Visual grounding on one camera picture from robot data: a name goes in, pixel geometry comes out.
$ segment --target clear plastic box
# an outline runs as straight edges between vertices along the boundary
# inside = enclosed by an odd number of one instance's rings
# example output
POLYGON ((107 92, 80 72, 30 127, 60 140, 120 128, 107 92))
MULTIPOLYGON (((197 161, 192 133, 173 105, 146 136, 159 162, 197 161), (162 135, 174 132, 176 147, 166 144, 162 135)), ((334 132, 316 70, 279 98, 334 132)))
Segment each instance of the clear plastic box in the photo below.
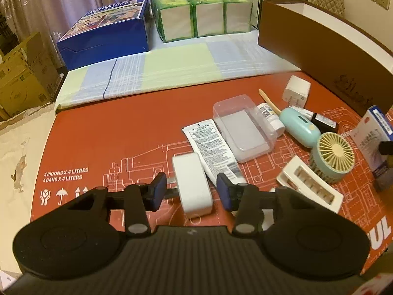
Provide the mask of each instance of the clear plastic box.
POLYGON ((236 160, 241 163, 274 148, 276 131, 247 95, 215 103, 213 119, 236 160))

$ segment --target white charger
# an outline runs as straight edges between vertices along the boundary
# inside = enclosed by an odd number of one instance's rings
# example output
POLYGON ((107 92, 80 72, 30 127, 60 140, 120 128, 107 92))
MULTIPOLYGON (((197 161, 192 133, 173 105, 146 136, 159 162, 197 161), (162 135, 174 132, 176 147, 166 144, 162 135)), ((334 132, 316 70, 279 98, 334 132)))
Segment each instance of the white charger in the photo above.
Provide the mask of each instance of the white charger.
POLYGON ((304 108, 310 93, 310 87, 310 82, 293 75, 286 85, 282 99, 288 102, 290 106, 304 108))
POLYGON ((205 172, 197 153, 172 158, 180 202, 188 219, 210 214, 213 198, 205 172))

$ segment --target bottle label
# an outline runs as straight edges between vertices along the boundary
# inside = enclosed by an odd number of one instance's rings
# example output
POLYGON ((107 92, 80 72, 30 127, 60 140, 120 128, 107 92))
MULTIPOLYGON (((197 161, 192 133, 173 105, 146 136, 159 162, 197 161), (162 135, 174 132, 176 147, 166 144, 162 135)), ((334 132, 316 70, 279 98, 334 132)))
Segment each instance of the bottle label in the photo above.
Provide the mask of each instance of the bottle label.
POLYGON ((267 103, 262 103, 257 108, 262 112, 264 118, 268 119, 270 116, 277 116, 276 112, 267 103))
POLYGON ((319 122, 325 123, 326 125, 332 127, 332 128, 336 128, 337 123, 335 121, 332 121, 331 119, 326 118, 325 116, 321 115, 321 114, 317 114, 315 116, 315 119, 319 122))

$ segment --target brown box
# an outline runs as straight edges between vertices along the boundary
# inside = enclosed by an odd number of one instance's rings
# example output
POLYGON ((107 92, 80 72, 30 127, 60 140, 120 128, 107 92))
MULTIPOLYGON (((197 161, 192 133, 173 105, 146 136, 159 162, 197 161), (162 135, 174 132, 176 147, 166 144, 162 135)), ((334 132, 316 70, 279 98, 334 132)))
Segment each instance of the brown box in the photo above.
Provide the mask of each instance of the brown box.
POLYGON ((372 105, 384 113, 393 105, 393 53, 327 10, 307 1, 266 0, 258 44, 319 81, 360 116, 372 105))
POLYGON ((35 33, 11 52, 0 64, 0 105, 10 116, 50 102, 60 77, 35 33))

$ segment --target white bottle cap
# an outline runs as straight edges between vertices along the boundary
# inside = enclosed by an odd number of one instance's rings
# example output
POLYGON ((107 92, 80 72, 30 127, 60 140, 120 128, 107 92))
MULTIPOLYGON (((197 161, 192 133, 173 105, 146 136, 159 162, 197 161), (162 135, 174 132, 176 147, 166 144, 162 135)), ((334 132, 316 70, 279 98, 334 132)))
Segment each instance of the white bottle cap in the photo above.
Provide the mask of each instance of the white bottle cap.
POLYGON ((277 137, 280 137, 281 135, 284 134, 285 132, 285 126, 284 124, 279 120, 273 120, 270 121, 270 125, 273 127, 273 129, 276 131, 277 133, 277 137))

